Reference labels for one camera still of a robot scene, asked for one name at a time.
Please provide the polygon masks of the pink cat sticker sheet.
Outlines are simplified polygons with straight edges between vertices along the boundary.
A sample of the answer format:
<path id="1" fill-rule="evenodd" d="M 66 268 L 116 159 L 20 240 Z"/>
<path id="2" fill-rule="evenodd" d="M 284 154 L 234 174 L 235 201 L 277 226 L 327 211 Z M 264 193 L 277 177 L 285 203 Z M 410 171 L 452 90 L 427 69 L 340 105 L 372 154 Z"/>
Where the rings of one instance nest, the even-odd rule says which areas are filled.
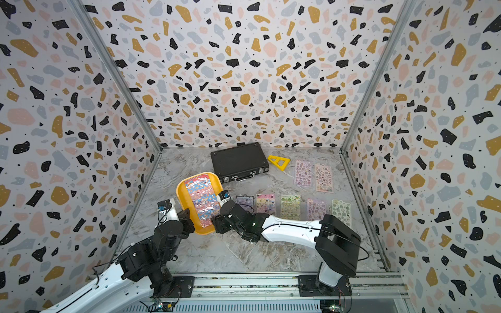
<path id="1" fill-rule="evenodd" d="M 256 198 L 256 209 L 258 213 L 276 215 L 275 195 L 258 194 Z"/>

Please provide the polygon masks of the blue pink sticker sheet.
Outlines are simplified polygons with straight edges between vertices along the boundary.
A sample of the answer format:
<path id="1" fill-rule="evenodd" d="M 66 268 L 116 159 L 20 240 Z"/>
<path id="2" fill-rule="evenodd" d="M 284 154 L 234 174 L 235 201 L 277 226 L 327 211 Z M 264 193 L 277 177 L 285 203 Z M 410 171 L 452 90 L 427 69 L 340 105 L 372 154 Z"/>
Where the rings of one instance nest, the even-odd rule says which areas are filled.
<path id="1" fill-rule="evenodd" d="M 208 174 L 200 174 L 185 181 L 185 187 L 194 205 L 202 228 L 212 225 L 211 218 L 219 214 L 220 204 Z"/>

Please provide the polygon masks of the green animal sticker sheet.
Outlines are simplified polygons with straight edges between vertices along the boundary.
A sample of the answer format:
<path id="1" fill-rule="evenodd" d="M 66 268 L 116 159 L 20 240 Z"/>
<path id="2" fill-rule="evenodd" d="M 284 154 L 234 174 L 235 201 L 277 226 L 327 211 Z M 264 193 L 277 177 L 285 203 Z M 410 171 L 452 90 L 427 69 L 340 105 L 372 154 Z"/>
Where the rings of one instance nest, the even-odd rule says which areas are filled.
<path id="1" fill-rule="evenodd" d="M 281 196 L 281 218 L 288 220 L 300 220 L 301 198 L 296 195 Z"/>

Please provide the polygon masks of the purple pink sticker sheet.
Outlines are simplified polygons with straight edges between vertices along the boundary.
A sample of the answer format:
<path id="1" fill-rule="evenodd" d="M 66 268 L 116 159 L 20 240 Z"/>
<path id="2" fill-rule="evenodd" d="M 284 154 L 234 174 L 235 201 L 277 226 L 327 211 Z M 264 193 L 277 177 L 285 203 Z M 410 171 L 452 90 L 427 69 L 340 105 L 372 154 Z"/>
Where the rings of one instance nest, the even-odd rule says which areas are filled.
<path id="1" fill-rule="evenodd" d="M 320 200 L 307 200 L 307 220 L 322 220 L 327 213 L 327 205 Z"/>

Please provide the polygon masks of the pale green sticker sheet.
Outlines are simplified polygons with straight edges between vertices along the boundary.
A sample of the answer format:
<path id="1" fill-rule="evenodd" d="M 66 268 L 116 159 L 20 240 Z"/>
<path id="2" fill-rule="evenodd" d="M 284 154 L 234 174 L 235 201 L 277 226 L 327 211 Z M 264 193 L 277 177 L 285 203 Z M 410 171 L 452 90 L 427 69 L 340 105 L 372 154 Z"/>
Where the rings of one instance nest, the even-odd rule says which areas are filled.
<path id="1" fill-rule="evenodd" d="M 341 200 L 332 200 L 331 214 L 341 222 L 352 228 L 351 204 Z"/>

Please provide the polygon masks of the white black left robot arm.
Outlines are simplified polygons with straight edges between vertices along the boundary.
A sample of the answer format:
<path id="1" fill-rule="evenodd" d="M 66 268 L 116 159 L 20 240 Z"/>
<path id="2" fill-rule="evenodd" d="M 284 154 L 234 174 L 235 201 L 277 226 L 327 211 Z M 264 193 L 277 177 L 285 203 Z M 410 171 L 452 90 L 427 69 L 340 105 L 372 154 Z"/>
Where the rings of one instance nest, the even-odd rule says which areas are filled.
<path id="1" fill-rule="evenodd" d="M 130 246 L 108 269 L 48 312 L 121 312 L 135 304 L 153 304 L 172 312 L 192 296 L 193 276 L 174 276 L 168 262 L 177 260 L 180 242 L 194 233 L 190 211 L 165 210 L 153 235 Z"/>

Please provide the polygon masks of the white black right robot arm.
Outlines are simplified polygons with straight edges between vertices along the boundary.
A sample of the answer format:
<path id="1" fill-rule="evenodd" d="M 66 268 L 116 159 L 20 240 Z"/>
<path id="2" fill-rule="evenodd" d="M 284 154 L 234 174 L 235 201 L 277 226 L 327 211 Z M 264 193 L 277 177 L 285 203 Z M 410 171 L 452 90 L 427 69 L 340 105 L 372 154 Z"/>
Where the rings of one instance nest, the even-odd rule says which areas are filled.
<path id="1" fill-rule="evenodd" d="M 313 221 L 288 220 L 267 213 L 252 213 L 228 200 L 211 222 L 217 233 L 235 231 L 251 243 L 283 242 L 315 250 L 322 258 L 318 282 L 330 288 L 336 288 L 343 277 L 356 275 L 361 237 L 333 215 Z"/>

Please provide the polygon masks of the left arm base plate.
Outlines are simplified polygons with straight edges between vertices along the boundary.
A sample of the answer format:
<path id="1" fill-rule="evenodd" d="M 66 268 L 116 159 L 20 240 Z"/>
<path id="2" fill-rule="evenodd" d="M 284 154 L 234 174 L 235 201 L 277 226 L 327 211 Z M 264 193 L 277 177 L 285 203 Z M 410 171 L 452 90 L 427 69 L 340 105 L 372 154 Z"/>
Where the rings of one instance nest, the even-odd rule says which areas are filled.
<path id="1" fill-rule="evenodd" d="M 155 287 L 153 296 L 158 298 L 189 298 L 193 293 L 194 282 L 194 276 L 173 276 L 170 280 Z"/>

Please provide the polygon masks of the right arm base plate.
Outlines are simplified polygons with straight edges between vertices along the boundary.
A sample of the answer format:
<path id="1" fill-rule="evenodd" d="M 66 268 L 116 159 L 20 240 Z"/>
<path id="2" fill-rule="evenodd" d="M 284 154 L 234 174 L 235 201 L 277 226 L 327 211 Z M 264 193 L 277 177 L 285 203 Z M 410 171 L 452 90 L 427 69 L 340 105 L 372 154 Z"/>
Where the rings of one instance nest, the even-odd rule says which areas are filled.
<path id="1" fill-rule="evenodd" d="M 300 275 L 297 277 L 298 288 L 301 297 L 335 297 L 351 296 L 352 288 L 349 279 L 342 276 L 334 286 L 321 283 L 315 275 Z"/>

